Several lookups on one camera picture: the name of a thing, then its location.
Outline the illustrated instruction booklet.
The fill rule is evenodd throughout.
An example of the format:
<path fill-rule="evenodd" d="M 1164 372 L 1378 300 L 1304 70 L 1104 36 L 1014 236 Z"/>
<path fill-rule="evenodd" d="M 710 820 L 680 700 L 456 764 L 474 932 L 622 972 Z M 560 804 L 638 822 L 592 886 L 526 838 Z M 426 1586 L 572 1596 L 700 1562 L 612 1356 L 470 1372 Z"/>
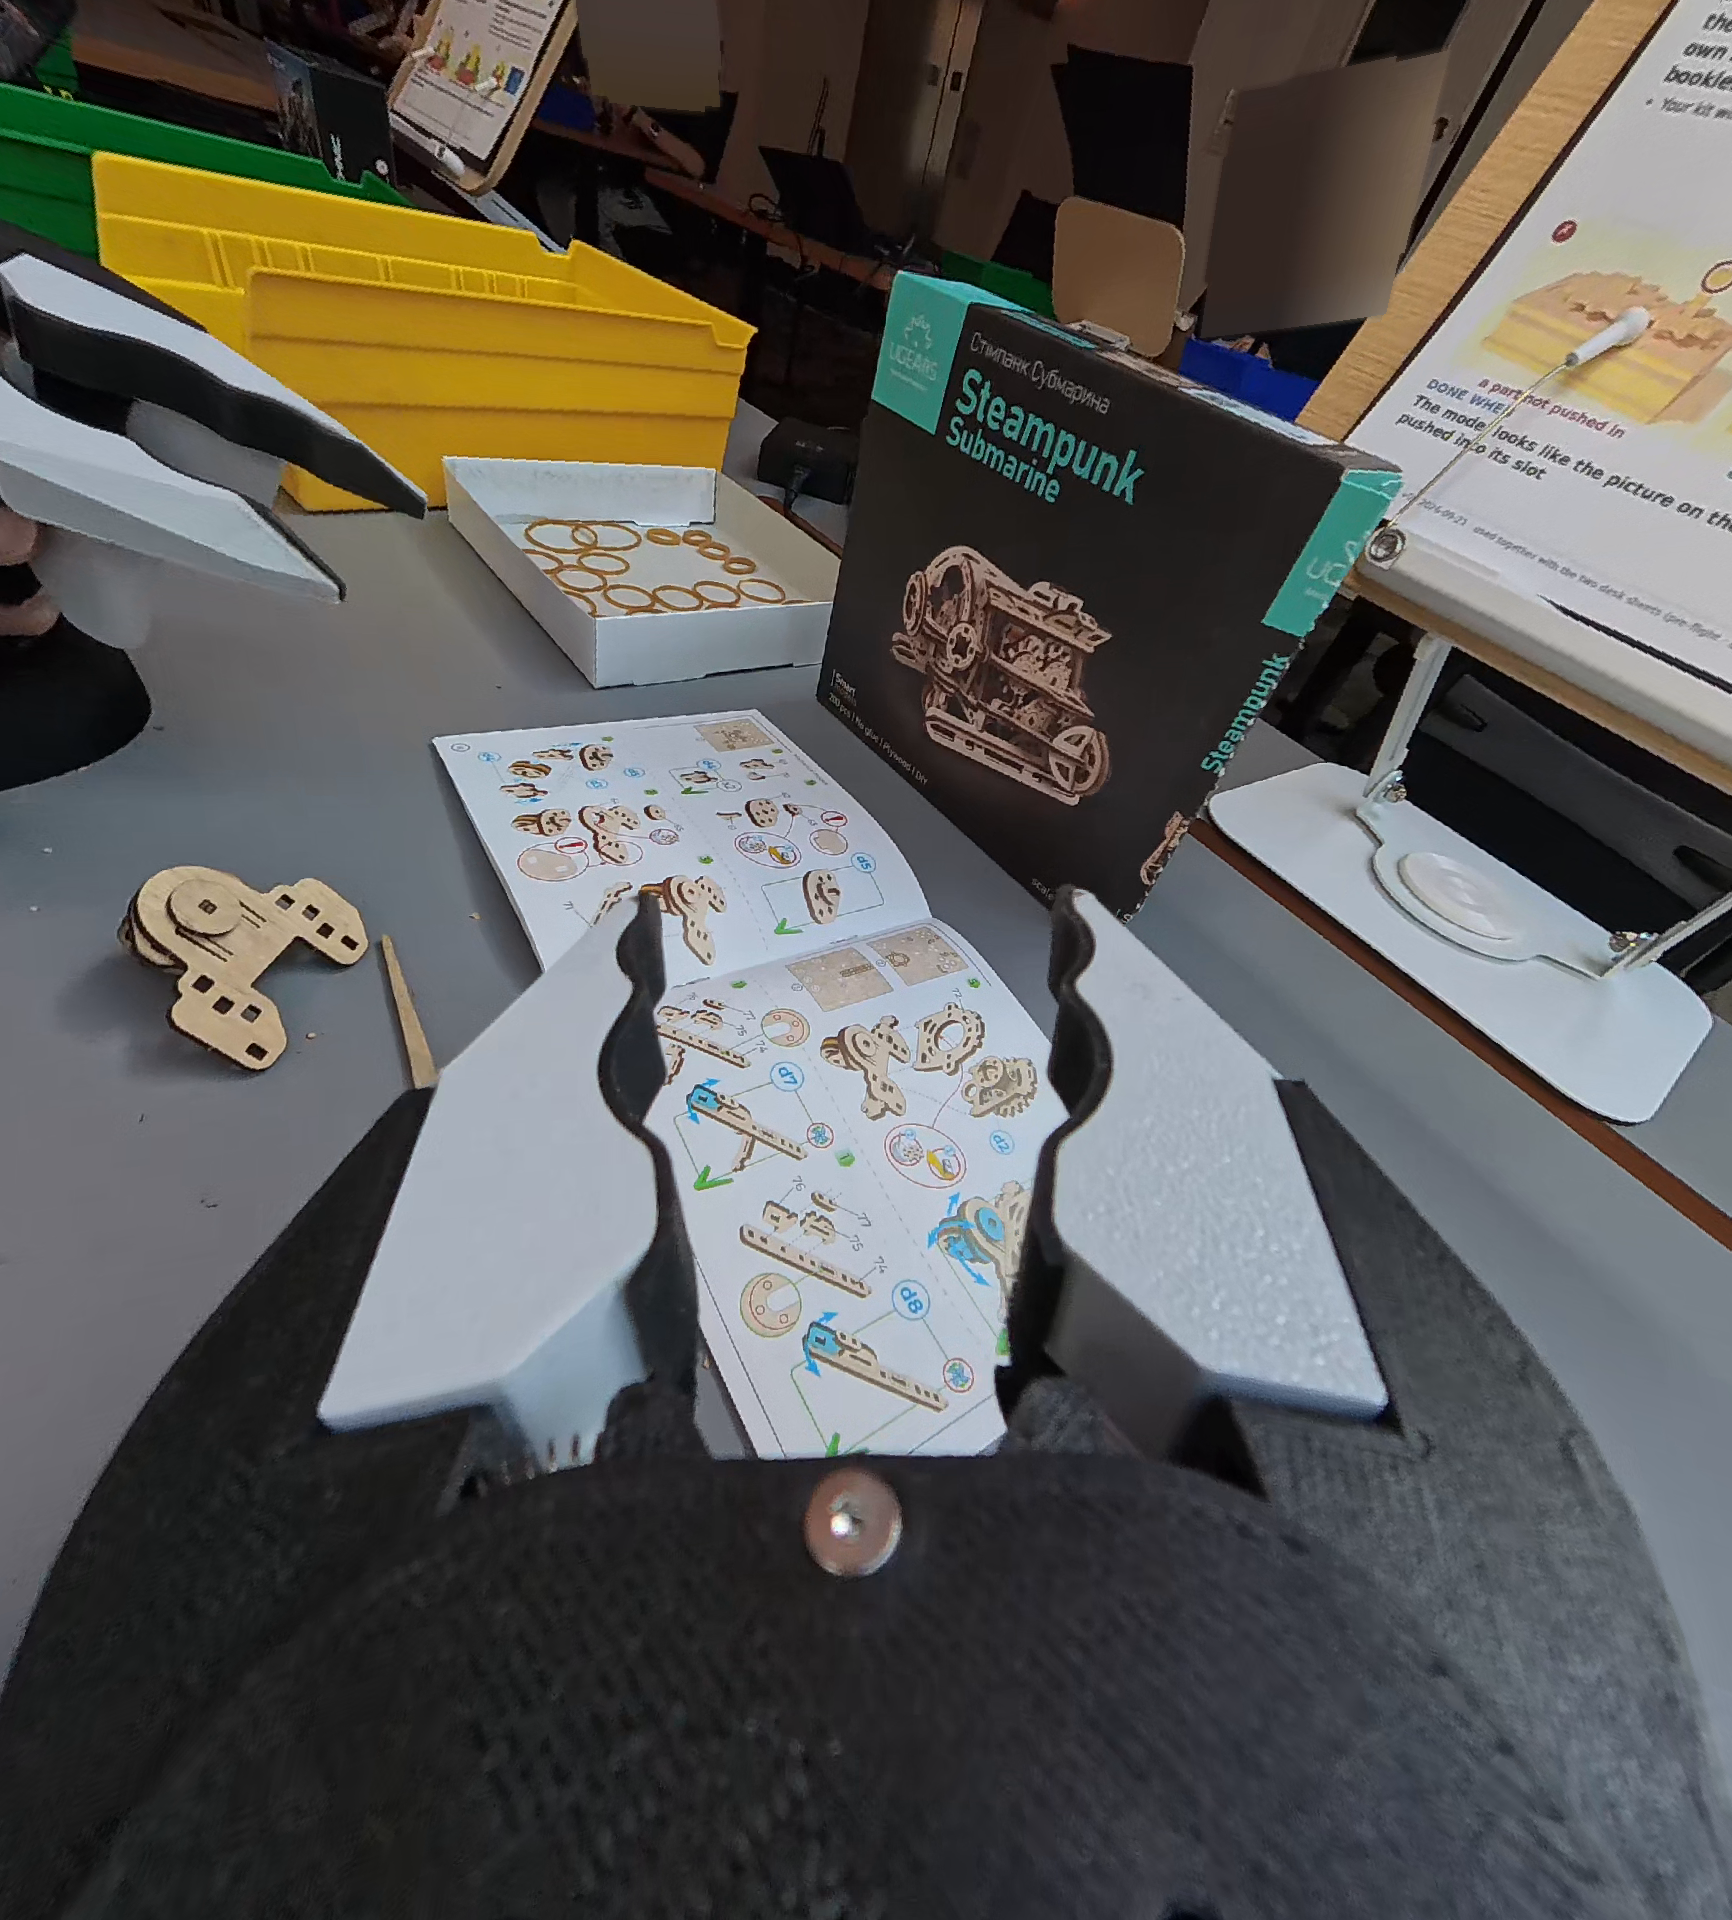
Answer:
<path fill-rule="evenodd" d="M 542 964 L 660 910 L 664 1140 L 702 1340 L 760 1456 L 1002 1436 L 1048 1044 L 894 838 L 758 710 L 442 734 Z"/>

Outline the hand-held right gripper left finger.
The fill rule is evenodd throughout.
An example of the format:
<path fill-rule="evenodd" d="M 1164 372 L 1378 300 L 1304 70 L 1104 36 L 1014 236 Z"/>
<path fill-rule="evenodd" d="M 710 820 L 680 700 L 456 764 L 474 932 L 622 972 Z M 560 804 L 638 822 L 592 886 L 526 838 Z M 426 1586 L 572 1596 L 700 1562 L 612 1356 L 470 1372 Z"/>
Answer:
<path fill-rule="evenodd" d="M 662 914 L 630 894 L 442 1072 L 318 1416 L 488 1410 L 540 1464 L 590 1458 L 616 1394 L 694 1412 L 698 1286 L 646 1118 Z"/>

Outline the wooden clipboard stand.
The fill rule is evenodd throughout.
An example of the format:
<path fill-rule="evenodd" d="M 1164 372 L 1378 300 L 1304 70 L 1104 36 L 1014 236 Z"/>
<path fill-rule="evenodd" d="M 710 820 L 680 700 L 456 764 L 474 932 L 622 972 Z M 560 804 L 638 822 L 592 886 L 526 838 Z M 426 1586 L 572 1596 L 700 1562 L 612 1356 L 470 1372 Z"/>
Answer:
<path fill-rule="evenodd" d="M 398 142 L 456 190 L 494 190 L 576 28 L 574 2 L 434 2 L 388 92 Z"/>

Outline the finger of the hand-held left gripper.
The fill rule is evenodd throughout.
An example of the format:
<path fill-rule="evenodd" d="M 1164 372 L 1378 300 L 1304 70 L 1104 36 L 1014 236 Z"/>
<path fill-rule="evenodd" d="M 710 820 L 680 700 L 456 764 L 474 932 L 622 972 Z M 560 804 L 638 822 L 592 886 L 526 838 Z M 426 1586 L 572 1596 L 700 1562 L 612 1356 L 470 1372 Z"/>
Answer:
<path fill-rule="evenodd" d="M 14 342 L 38 376 L 126 404 L 124 434 L 162 464 L 260 508 L 300 468 L 378 508 L 426 498 L 366 442 L 206 328 L 34 254 L 0 264 Z"/>
<path fill-rule="evenodd" d="M 0 506 L 46 528 L 32 564 L 42 590 L 68 624 L 114 648 L 146 642 L 178 570 L 344 600 L 338 576 L 262 508 L 52 412 L 2 374 Z"/>

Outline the white document stand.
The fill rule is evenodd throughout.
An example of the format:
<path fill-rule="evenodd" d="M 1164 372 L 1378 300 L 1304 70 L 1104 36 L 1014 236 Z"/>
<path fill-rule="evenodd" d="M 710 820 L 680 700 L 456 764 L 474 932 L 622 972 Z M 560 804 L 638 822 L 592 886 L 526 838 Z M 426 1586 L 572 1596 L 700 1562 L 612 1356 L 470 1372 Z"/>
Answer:
<path fill-rule="evenodd" d="M 1594 4 L 1580 18 L 1302 426 L 1358 446 L 1356 428 L 1474 288 L 1674 6 Z M 1732 632 L 1654 616 L 1636 592 L 1552 594 L 1532 568 L 1486 566 L 1436 540 L 1390 566 L 1360 554 L 1348 588 L 1422 634 L 1370 770 L 1246 784 L 1210 802 L 1214 828 L 1558 1094 L 1644 1122 L 1712 1024 L 1666 956 L 1732 908 L 1732 884 L 1668 930 L 1606 930 L 1410 802 L 1402 768 L 1444 660 L 1460 652 L 1732 796 Z"/>

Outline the printed instruction sheet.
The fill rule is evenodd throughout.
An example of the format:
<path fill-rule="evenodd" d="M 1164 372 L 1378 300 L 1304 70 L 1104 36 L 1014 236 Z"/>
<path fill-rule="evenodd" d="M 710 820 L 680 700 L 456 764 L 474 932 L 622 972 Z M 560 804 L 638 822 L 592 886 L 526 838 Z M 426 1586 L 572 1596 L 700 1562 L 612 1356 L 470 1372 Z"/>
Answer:
<path fill-rule="evenodd" d="M 1528 396 L 1406 516 L 1404 552 L 1732 632 L 1732 2 L 1668 12 L 1354 442 L 1414 492 L 1634 306 L 1646 334 Z"/>

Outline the small black device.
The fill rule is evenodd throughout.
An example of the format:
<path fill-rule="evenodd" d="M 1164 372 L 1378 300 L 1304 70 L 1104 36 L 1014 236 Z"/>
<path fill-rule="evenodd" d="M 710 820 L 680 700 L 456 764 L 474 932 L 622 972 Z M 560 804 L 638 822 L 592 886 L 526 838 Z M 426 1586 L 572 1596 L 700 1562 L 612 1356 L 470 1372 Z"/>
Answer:
<path fill-rule="evenodd" d="M 758 444 L 756 478 L 780 492 L 786 512 L 802 498 L 846 508 L 854 500 L 858 456 L 854 428 L 780 418 Z"/>

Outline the tan rounded board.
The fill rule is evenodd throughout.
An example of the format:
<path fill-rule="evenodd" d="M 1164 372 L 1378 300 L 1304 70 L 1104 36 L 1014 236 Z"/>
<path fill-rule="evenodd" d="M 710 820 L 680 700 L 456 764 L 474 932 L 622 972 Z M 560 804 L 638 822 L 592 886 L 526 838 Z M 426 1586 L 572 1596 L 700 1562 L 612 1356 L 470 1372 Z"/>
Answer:
<path fill-rule="evenodd" d="M 1156 358 L 1174 336 L 1184 260 L 1176 224 L 1070 196 L 1054 218 L 1054 318 L 1118 334 Z"/>

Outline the black model kit box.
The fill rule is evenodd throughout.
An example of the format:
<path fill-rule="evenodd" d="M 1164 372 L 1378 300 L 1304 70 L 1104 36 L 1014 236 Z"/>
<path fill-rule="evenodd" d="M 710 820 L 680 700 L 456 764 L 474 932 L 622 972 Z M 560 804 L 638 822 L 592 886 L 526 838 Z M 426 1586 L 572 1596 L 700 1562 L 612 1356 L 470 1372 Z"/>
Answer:
<path fill-rule="evenodd" d="M 902 272 L 820 698 L 1022 886 L 1130 918 L 1400 488 L 1370 452 Z"/>

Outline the thin wooden stick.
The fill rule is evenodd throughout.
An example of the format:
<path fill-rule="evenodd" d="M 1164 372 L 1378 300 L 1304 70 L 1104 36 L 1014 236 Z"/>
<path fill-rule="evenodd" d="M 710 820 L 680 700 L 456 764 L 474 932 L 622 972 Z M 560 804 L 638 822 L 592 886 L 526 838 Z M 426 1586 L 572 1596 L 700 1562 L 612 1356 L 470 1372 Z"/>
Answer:
<path fill-rule="evenodd" d="M 436 1066 L 416 998 L 404 974 L 396 942 L 390 934 L 382 932 L 376 938 L 376 948 L 388 986 L 394 1020 L 398 1024 L 398 1042 L 408 1084 L 418 1092 L 430 1092 L 438 1084 L 440 1070 Z"/>

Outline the yellow plastic bin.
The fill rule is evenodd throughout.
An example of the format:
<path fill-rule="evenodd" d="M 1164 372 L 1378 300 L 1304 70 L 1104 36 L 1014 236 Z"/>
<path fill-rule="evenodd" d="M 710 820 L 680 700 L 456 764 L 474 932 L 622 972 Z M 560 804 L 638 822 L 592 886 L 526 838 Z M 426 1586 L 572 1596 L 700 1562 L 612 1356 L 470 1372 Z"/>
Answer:
<path fill-rule="evenodd" d="M 446 498 L 446 460 L 720 468 L 754 326 L 256 270 L 246 356 Z"/>
<path fill-rule="evenodd" d="M 494 296 L 570 276 L 566 252 L 474 218 L 108 152 L 90 168 L 102 264 L 206 324 L 256 272 Z"/>

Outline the dark background box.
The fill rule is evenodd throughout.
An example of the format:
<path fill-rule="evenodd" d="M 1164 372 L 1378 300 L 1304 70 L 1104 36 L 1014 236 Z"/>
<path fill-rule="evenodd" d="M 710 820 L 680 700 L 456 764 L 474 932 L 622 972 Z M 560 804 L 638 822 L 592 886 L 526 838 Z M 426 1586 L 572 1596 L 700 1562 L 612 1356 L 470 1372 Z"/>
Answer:
<path fill-rule="evenodd" d="M 262 42 L 272 68 L 280 144 L 322 162 L 346 184 L 396 184 L 394 140 L 384 88 L 370 76 Z"/>

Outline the wooden model part with disc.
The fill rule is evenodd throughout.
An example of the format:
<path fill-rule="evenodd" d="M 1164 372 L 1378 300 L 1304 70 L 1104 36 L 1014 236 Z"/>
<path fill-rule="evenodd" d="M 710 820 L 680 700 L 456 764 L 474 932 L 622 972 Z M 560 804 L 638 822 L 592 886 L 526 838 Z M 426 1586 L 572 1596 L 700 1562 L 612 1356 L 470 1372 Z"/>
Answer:
<path fill-rule="evenodd" d="M 294 942 L 340 966 L 370 950 L 358 910 L 316 878 L 260 892 L 200 866 L 148 876 L 116 936 L 174 976 L 168 1026 L 248 1072 L 272 1068 L 286 1048 L 278 1004 L 260 992 L 262 972 Z"/>

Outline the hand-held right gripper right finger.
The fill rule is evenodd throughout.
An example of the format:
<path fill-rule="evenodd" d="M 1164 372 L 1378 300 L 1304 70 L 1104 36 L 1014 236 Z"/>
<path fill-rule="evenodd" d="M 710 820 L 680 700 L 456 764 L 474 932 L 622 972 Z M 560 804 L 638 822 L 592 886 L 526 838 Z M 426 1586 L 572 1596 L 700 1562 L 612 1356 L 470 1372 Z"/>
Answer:
<path fill-rule="evenodd" d="M 1000 1400 L 1062 1374 L 1150 1458 L 1212 1400 L 1374 1422 L 1388 1390 L 1280 1078 L 1090 892 L 1052 906 L 1044 1140 Z"/>

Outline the white shallow tray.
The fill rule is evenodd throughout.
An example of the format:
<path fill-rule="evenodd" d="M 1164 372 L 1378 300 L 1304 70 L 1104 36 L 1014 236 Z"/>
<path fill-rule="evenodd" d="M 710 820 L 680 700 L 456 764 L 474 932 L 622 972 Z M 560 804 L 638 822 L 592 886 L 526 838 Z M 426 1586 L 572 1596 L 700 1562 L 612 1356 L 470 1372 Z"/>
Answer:
<path fill-rule="evenodd" d="M 704 466 L 446 458 L 446 514 L 596 688 L 822 660 L 838 558 Z"/>

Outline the blue plastic bin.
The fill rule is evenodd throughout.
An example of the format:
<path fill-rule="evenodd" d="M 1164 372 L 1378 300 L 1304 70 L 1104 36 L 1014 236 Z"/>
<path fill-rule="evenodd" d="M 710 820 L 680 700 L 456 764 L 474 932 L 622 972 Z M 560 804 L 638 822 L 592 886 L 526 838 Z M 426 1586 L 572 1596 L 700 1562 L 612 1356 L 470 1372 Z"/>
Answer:
<path fill-rule="evenodd" d="M 1260 414 L 1274 418 L 1280 414 L 1278 372 L 1250 350 L 1186 338 L 1180 346 L 1178 374 Z"/>

